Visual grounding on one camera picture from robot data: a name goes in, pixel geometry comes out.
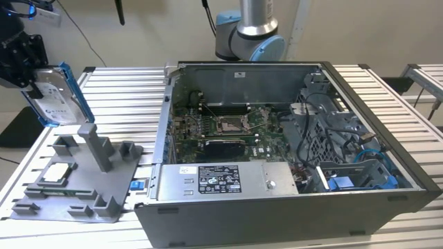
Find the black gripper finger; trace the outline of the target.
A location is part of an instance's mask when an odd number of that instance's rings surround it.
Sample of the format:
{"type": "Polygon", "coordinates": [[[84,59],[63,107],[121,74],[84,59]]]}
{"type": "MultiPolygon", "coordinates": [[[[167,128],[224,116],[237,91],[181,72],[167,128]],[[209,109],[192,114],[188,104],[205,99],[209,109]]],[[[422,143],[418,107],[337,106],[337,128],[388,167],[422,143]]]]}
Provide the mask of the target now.
{"type": "Polygon", "coordinates": [[[29,97],[31,99],[43,98],[43,93],[41,93],[40,89],[37,88],[33,79],[27,80],[27,86],[23,88],[23,91],[25,93],[25,96],[29,97]]]}

